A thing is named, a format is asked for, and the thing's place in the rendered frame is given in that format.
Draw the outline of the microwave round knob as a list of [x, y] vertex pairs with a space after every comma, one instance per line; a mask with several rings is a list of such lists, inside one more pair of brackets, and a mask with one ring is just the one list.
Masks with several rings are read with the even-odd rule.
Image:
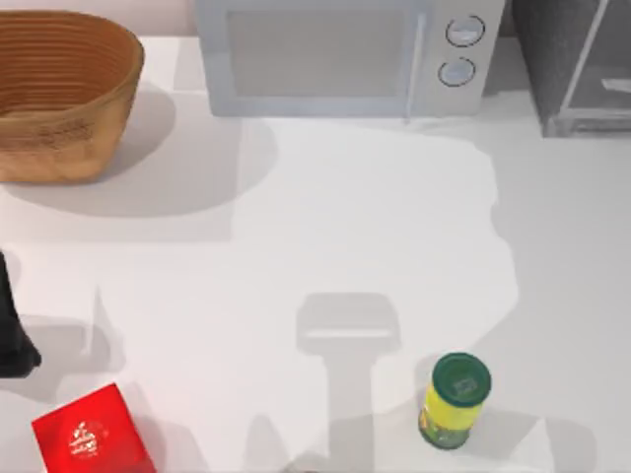
[[476, 65], [465, 57], [443, 63], [438, 70], [438, 79], [449, 88], [467, 85], [476, 74]]
[[485, 34], [485, 23], [475, 15], [453, 19], [446, 28], [446, 39], [454, 47], [470, 47]]

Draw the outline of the red box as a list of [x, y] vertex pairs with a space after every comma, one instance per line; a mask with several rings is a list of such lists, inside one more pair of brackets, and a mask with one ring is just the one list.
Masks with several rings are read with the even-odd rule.
[[46, 473], [157, 473], [118, 386], [32, 421]]

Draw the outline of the pale microwave oven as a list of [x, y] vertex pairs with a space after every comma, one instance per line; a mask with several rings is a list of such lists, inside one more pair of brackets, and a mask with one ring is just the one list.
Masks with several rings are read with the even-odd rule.
[[[404, 118], [417, 17], [426, 15], [415, 118], [471, 115], [481, 103], [506, 0], [194, 0], [210, 107], [230, 117]], [[475, 15], [483, 38], [446, 39]], [[465, 57], [475, 77], [444, 86]]]

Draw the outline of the brown woven basket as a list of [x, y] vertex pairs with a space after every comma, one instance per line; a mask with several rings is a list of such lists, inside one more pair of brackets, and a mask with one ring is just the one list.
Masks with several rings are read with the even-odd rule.
[[145, 60], [103, 17], [0, 10], [0, 182], [90, 180], [111, 161]]

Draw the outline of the grey cabinet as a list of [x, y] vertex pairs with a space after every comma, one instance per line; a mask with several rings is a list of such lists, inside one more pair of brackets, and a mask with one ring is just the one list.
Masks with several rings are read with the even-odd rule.
[[546, 138], [631, 137], [631, 0], [513, 0]]

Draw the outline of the green and yellow bottle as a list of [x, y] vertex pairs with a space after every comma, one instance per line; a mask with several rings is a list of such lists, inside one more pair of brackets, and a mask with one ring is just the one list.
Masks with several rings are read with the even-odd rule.
[[487, 366], [465, 352], [448, 353], [434, 365], [418, 417], [422, 437], [442, 450], [462, 447], [492, 389]]

